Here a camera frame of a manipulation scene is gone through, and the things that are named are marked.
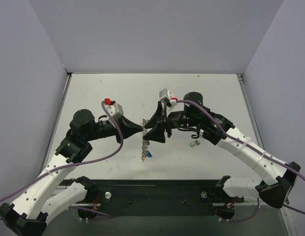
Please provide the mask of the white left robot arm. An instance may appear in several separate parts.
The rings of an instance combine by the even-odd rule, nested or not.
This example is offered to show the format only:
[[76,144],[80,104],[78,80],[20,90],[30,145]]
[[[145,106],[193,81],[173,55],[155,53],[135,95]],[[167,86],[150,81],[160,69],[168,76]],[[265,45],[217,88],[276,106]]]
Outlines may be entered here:
[[64,191],[54,190],[91,152],[91,141],[114,136],[119,144],[142,131],[114,105],[105,108],[107,120],[95,121],[90,110],[78,110],[70,122],[70,130],[35,182],[23,187],[12,203],[0,206],[0,218],[18,236],[40,236],[47,225],[71,205],[91,202],[100,195],[95,182],[78,177]]

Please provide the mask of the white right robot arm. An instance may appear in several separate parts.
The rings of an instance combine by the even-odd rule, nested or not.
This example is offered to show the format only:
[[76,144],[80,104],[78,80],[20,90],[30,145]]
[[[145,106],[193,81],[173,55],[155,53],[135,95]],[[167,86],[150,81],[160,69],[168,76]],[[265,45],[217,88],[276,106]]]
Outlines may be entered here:
[[[184,110],[174,112],[180,102]],[[222,189],[229,197],[260,198],[271,207],[282,208],[301,169],[295,162],[286,163],[271,156],[226,117],[205,107],[198,92],[189,92],[180,101],[170,90],[163,89],[157,110],[144,127],[149,131],[143,139],[159,143],[171,137],[173,129],[195,132],[197,137],[237,157],[259,176],[222,178]]]

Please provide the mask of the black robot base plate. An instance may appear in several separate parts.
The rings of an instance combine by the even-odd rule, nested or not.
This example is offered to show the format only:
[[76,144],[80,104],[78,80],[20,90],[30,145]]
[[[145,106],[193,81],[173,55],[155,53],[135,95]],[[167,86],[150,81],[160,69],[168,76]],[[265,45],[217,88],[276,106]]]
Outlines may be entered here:
[[78,202],[82,219],[119,216],[233,216],[242,197],[219,180],[95,180],[96,192]]

